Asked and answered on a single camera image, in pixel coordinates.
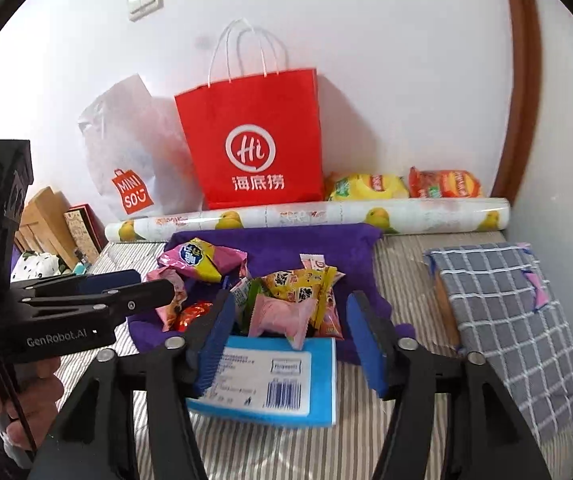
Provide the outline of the left hand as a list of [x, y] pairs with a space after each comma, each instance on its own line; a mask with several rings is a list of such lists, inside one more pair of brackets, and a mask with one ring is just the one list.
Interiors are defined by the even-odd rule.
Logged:
[[[60, 358], [37, 362], [35, 364], [36, 377], [28, 382], [17, 396], [37, 448], [44, 442], [52, 422], [58, 416], [56, 402], [62, 398], [64, 393], [62, 382], [55, 376], [60, 366]], [[13, 419], [13, 422], [6, 427], [10, 442], [18, 448], [30, 451], [32, 447], [22, 424], [18, 421], [17, 411], [13, 404], [3, 403], [0, 399], [0, 415], [2, 413], [8, 414]]]

